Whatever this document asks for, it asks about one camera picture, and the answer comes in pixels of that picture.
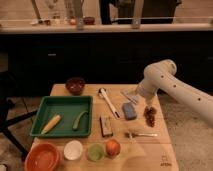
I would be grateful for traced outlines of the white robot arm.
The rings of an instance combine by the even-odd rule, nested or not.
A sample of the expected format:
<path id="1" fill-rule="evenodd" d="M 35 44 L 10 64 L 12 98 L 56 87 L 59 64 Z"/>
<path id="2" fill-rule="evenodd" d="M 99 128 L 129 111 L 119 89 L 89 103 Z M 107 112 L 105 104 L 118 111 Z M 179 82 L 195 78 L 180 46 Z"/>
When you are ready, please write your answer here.
<path id="1" fill-rule="evenodd" d="M 176 64 L 169 59 L 149 64 L 143 71 L 144 78 L 137 85 L 136 93 L 151 100 L 159 89 L 179 103 L 187 105 L 213 127 L 213 96 L 202 92 L 175 77 Z"/>

